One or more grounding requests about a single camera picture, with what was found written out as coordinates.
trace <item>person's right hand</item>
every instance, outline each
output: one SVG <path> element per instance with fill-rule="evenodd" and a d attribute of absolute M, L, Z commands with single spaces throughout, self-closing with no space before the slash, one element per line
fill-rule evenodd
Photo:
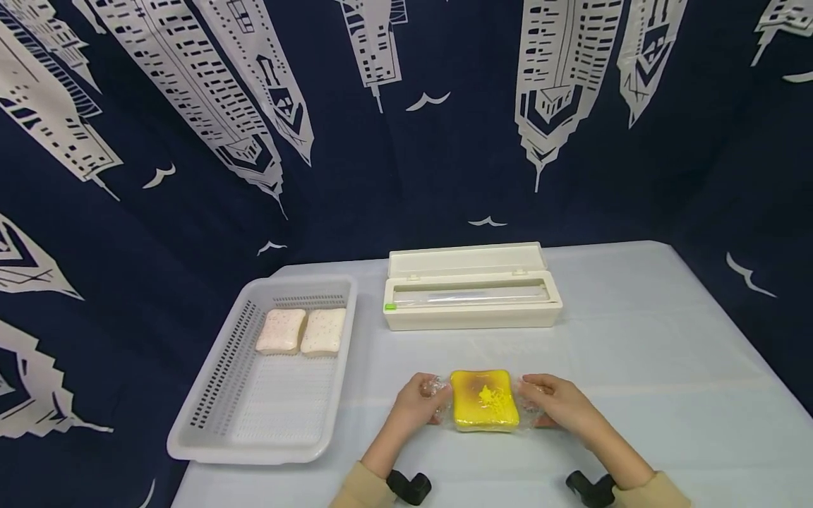
<path fill-rule="evenodd" d="M 558 425 L 582 441 L 591 441 L 610 427 L 604 416 L 572 382 L 550 374 L 526 374 L 522 379 L 520 395 L 545 411 L 536 421 L 537 427 Z"/>

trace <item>cling film dispenser box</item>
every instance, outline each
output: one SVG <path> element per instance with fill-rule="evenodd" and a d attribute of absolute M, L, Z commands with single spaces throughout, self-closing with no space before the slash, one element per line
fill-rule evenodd
<path fill-rule="evenodd" d="M 552 326 L 562 298 L 539 242 L 389 253 L 392 330 Z"/>

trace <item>white building print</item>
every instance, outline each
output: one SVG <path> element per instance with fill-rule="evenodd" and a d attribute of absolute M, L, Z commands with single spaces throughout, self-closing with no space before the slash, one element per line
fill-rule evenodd
<path fill-rule="evenodd" d="M 515 121 L 528 160 L 546 164 L 593 109 L 622 0 L 525 0 Z"/>
<path fill-rule="evenodd" d="M 361 81 L 372 91 L 381 113 L 384 109 L 378 87 L 401 80 L 393 26 L 409 21 L 406 1 L 337 0 L 345 16 Z"/>
<path fill-rule="evenodd" d="M 15 439 L 26 433 L 44 437 L 49 432 L 67 432 L 71 427 L 113 432 L 112 428 L 87 423 L 73 413 L 73 393 L 63 387 L 64 374 L 54 368 L 54 359 L 37 351 L 38 340 L 0 321 L 0 350 L 15 355 L 13 372 L 3 372 L 0 397 L 11 406 L 0 412 L 0 437 Z M 17 381 L 11 386 L 11 380 Z"/>
<path fill-rule="evenodd" d="M 88 5 L 223 164 L 279 201 L 280 155 L 263 117 L 184 0 Z"/>
<path fill-rule="evenodd" d="M 45 49 L 59 57 L 76 74 L 96 90 L 88 59 L 81 53 L 87 46 L 63 21 L 48 0 L 2 0 L 8 11 L 33 34 Z"/>
<path fill-rule="evenodd" d="M 802 37 L 813 35 L 813 0 L 771 0 L 754 31 L 762 33 L 762 36 L 751 67 L 759 62 L 777 32 Z"/>
<path fill-rule="evenodd" d="M 634 0 L 618 56 L 621 95 L 629 105 L 629 127 L 658 89 L 688 0 Z"/>
<path fill-rule="evenodd" d="M 311 118 L 263 0 L 195 4 L 276 131 L 311 165 Z"/>
<path fill-rule="evenodd" d="M 56 291 L 82 299 L 54 259 L 0 214 L 0 293 L 29 291 Z"/>
<path fill-rule="evenodd" d="M 2 4 L 0 43 L 2 109 L 76 178 L 110 192 L 99 174 L 121 159 L 85 121 L 102 110 Z"/>

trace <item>white plastic basket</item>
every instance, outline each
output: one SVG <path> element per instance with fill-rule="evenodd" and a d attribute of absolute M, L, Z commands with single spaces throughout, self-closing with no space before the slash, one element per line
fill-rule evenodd
<path fill-rule="evenodd" d="M 350 276 L 270 277 L 243 288 L 172 425 L 170 456 L 265 465 L 318 458 L 333 437 L 356 292 Z M 338 307 L 347 313 L 335 358 L 254 349 L 269 310 Z"/>

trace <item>white table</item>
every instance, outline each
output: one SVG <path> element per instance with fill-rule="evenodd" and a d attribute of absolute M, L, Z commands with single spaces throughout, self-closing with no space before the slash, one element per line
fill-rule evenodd
<path fill-rule="evenodd" d="M 310 464 L 191 463 L 173 508 L 326 506 L 416 371 L 505 368 L 573 380 L 696 506 L 807 506 L 813 420 L 667 245 L 547 249 L 565 303 L 553 328 L 391 332 L 387 262 L 285 267 L 359 279 L 353 344 L 333 443 Z M 433 482 L 423 506 L 579 504 L 564 478 L 600 465 L 553 430 L 513 435 L 425 428 L 397 469 Z"/>

